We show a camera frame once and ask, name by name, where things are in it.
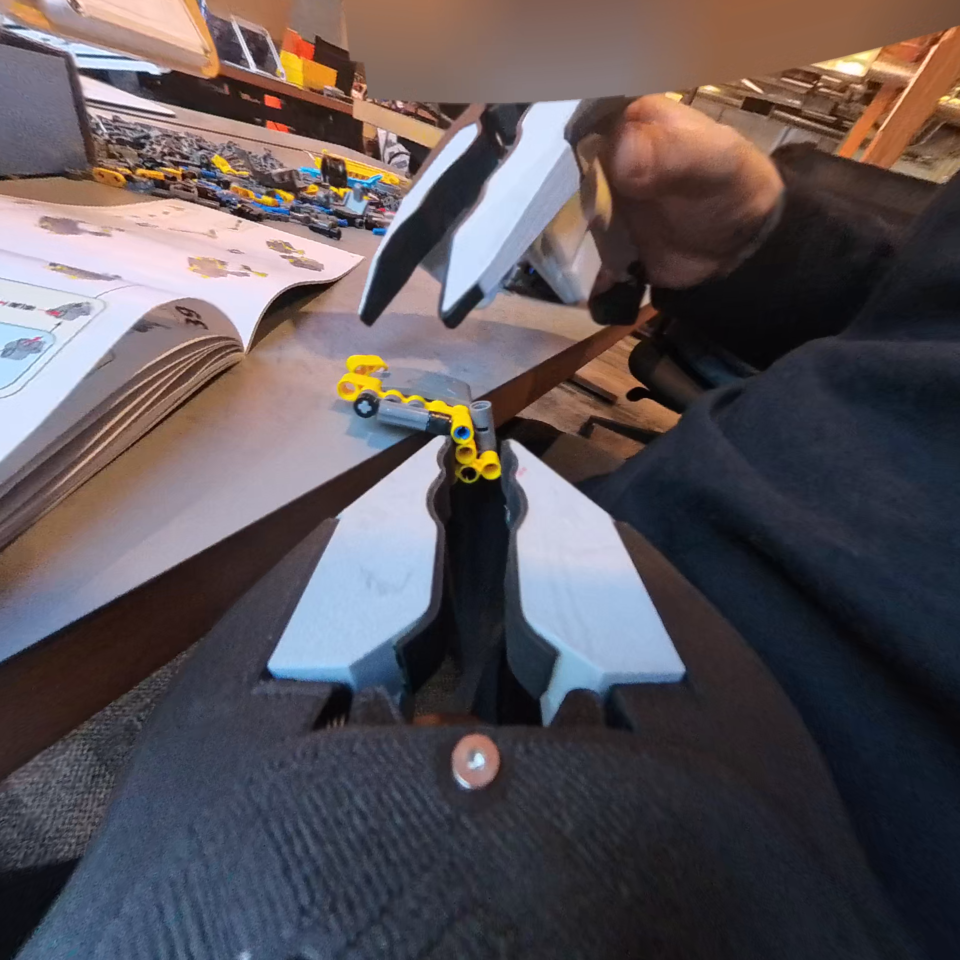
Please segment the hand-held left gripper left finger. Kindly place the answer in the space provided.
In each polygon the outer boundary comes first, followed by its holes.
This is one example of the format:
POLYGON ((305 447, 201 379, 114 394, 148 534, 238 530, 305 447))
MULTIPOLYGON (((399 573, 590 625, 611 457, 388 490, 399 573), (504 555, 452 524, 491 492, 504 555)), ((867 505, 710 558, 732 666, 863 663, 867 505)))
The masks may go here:
POLYGON ((272 678, 413 690, 402 648, 440 608, 446 537, 436 498, 451 446, 432 438, 334 518, 267 661, 272 678))

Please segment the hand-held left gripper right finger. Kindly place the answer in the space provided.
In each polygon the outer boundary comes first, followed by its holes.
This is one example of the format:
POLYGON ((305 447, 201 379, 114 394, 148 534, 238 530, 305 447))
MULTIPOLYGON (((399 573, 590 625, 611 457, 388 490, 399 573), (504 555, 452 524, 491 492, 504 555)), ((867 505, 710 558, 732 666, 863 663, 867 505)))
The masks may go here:
POLYGON ((687 668, 618 524, 522 444, 501 447, 510 671, 549 726, 573 691, 673 685, 687 668))

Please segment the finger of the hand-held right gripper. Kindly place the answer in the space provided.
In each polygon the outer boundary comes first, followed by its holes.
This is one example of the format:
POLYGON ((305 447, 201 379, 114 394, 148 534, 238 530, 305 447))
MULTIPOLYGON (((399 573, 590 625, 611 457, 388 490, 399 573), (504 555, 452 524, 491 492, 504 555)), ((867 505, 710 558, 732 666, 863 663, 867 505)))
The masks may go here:
POLYGON ((371 327, 418 269, 445 291, 453 234, 513 146, 526 103, 473 103, 414 177, 370 260, 358 316, 371 327))
POLYGON ((481 114, 481 145, 493 165, 445 246, 440 318, 457 328, 494 297, 533 241, 577 190, 570 144, 582 100, 492 103, 481 114))

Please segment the grey yellow brick assembly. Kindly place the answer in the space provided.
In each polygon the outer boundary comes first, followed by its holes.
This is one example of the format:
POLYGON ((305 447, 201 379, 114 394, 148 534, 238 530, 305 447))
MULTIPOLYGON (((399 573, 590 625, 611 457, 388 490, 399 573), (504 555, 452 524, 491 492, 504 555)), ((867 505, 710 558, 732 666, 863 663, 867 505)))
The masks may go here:
POLYGON ((359 419, 450 439, 462 483, 500 479, 493 404, 474 398, 465 381, 438 371, 392 367, 376 354, 352 354, 337 395, 359 419))

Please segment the person's right forearm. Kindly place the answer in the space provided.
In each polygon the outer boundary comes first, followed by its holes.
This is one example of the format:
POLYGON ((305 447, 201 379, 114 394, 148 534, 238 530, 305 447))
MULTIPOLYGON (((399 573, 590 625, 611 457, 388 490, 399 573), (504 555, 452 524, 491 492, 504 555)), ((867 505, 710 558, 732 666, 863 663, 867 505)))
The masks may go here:
POLYGON ((789 174, 778 222, 728 275, 654 287, 655 309, 763 373, 958 393, 959 184, 906 227, 789 174))

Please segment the person's right hand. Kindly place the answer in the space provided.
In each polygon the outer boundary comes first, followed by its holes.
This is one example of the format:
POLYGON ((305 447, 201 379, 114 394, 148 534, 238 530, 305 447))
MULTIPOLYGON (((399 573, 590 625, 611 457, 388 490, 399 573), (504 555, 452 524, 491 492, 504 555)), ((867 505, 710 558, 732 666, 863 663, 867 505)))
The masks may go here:
POLYGON ((602 254, 594 293, 637 262, 656 288, 686 290, 725 277, 779 218, 785 183, 734 128, 664 94, 630 102, 603 159, 627 252, 602 254))

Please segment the shelf of coloured storage bins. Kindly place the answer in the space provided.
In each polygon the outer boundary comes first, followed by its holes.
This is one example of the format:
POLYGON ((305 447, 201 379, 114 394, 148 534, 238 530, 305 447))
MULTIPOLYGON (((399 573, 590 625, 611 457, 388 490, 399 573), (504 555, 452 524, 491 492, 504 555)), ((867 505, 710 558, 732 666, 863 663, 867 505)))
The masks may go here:
POLYGON ((354 63, 346 51, 289 29, 277 45, 251 21, 219 16, 208 6, 202 12, 220 64, 207 83, 209 113, 363 150, 363 123, 350 96, 354 63))

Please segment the pile of loose brick parts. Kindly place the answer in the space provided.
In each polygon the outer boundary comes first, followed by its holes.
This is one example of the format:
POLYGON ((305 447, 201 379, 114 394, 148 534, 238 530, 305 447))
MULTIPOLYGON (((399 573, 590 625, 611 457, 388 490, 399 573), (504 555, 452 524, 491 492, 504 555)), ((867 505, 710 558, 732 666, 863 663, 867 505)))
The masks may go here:
POLYGON ((409 186, 404 174, 323 150, 284 163, 271 150, 233 139, 90 114, 104 186, 221 210, 256 223, 294 224, 338 241, 343 229, 384 235, 409 186))

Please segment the open instruction booklet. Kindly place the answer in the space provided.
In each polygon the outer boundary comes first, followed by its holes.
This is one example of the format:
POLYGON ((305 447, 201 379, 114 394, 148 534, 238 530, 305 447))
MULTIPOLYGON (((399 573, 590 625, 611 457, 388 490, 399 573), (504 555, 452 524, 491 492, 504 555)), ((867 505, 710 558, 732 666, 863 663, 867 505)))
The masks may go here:
POLYGON ((180 200, 1 203, 5 548, 363 257, 180 200))

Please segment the wooden beam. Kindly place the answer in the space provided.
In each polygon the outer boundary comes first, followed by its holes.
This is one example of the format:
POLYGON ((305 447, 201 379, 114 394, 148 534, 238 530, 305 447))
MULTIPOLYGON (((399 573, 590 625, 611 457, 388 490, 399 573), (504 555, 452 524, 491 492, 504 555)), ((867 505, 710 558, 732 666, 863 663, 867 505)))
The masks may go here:
POLYGON ((879 89, 835 155, 890 169, 958 83, 959 28, 881 47, 870 75, 879 89))

